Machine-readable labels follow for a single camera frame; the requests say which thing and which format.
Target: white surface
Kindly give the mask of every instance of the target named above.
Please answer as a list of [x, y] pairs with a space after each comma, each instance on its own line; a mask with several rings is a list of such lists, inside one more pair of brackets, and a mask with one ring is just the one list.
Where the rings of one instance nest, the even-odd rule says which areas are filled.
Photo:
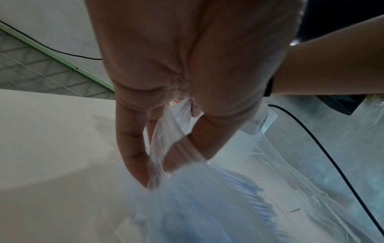
[[[56, 50], [101, 57], [83, 0], [2, 0], [0, 19]], [[110, 83], [102, 61], [59, 55]]]
[[101, 195], [87, 169], [119, 159], [114, 109], [111, 100], [0, 90], [1, 242], [142, 242], [124, 221], [121, 190]]

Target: hand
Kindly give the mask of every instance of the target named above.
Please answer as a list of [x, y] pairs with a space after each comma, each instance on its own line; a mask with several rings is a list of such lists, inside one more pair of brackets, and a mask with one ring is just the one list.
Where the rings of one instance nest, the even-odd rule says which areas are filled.
[[164, 105], [204, 112], [187, 136], [212, 158], [257, 111], [295, 37], [303, 0], [87, 0], [116, 92], [116, 135], [129, 172], [147, 186], [143, 130]]

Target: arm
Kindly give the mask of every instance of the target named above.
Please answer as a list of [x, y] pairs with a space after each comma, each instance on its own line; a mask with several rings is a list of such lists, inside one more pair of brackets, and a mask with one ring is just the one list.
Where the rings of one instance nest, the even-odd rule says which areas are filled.
[[293, 46], [272, 94], [384, 92], [384, 15]]

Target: black cable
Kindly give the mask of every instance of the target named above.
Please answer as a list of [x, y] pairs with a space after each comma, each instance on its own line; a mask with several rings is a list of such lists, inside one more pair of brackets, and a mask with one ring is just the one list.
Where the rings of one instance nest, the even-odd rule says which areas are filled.
[[292, 117], [310, 136], [311, 138], [315, 141], [315, 143], [320, 147], [320, 149], [323, 151], [323, 153], [327, 156], [327, 158], [331, 161], [331, 163], [333, 164], [333, 166], [335, 166], [336, 170], [339, 172], [339, 174], [341, 175], [341, 177], [343, 178], [343, 180], [345, 181], [345, 183], [347, 184], [347, 186], [349, 187], [349, 189], [352, 191], [353, 195], [356, 197], [357, 201], [360, 203], [360, 205], [363, 207], [364, 211], [368, 214], [369, 218], [372, 220], [372, 222], [375, 224], [375, 226], [377, 227], [377, 229], [380, 231], [380, 233], [383, 235], [384, 237], [384, 229], [381, 227], [381, 225], [379, 224], [379, 222], [377, 221], [377, 219], [373, 216], [373, 214], [371, 213], [371, 211], [368, 209], [367, 205], [365, 205], [364, 201], [361, 199], [361, 197], [359, 196], [359, 194], [356, 192], [355, 188], [353, 188], [351, 182], [349, 182], [349, 180], [347, 179], [347, 177], [344, 175], [343, 171], [340, 169], [340, 167], [336, 164], [336, 162], [332, 159], [332, 157], [328, 154], [328, 152], [325, 150], [325, 148], [321, 145], [321, 143], [319, 142], [319, 140], [317, 140], [317, 138], [311, 133], [311, 131], [308, 130], [308, 128], [306, 126], [304, 126], [304, 124], [299, 120], [297, 119], [294, 115], [292, 115], [289, 111], [287, 111], [286, 109], [280, 107], [280, 106], [277, 106], [277, 105], [274, 105], [274, 104], [269, 104], [268, 105], [269, 107], [274, 107], [274, 108], [277, 108], [279, 110], [282, 110], [284, 111], [287, 115], [289, 115], [290, 117]]
[[80, 58], [90, 59], [90, 60], [98, 60], [98, 61], [103, 60], [102, 58], [93, 58], [93, 57], [88, 57], [88, 56], [75, 55], [75, 54], [70, 54], [70, 53], [66, 53], [66, 52], [59, 51], [59, 50], [55, 50], [55, 49], [53, 49], [53, 48], [51, 48], [51, 47], [49, 47], [49, 46], [46, 46], [46, 45], [44, 45], [43, 43], [37, 41], [36, 39], [33, 39], [32, 37], [30, 37], [29, 35], [27, 35], [27, 34], [21, 32], [20, 30], [14, 28], [14, 27], [12, 27], [12, 26], [10, 26], [9, 24], [5, 23], [4, 21], [1, 21], [1, 20], [0, 20], [0, 23], [2, 23], [3, 25], [7, 26], [8, 28], [10, 28], [10, 29], [16, 31], [16, 32], [19, 33], [19, 34], [22, 34], [23, 36], [25, 36], [25, 37], [31, 39], [32, 41], [34, 41], [34, 42], [36, 42], [36, 43], [38, 43], [38, 44], [44, 46], [45, 48], [48, 48], [48, 49], [52, 50], [52, 51], [55, 51], [55, 52], [58, 52], [58, 53], [61, 53], [61, 54], [65, 54], [65, 55], [69, 55], [69, 56], [75, 56], [75, 57], [80, 57]]

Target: finger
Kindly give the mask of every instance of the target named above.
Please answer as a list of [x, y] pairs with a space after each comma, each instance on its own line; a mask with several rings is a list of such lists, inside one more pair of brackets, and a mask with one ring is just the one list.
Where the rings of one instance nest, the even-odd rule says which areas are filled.
[[147, 124], [145, 125], [145, 127], [147, 129], [149, 144], [151, 144], [151, 142], [152, 142], [152, 137], [153, 137], [153, 133], [155, 131], [157, 121], [160, 118], [162, 118], [163, 115], [164, 115], [164, 106], [160, 106], [158, 108], [155, 108], [148, 113]]
[[146, 112], [129, 109], [116, 101], [117, 144], [128, 171], [144, 187], [149, 181], [149, 157], [143, 138], [146, 120]]
[[228, 117], [204, 114], [192, 132], [176, 142], [164, 158], [166, 172], [189, 163], [211, 159], [228, 142], [235, 132], [257, 111], [260, 102], [249, 109]]
[[195, 101], [192, 101], [191, 113], [194, 118], [199, 117], [201, 114], [201, 109]]

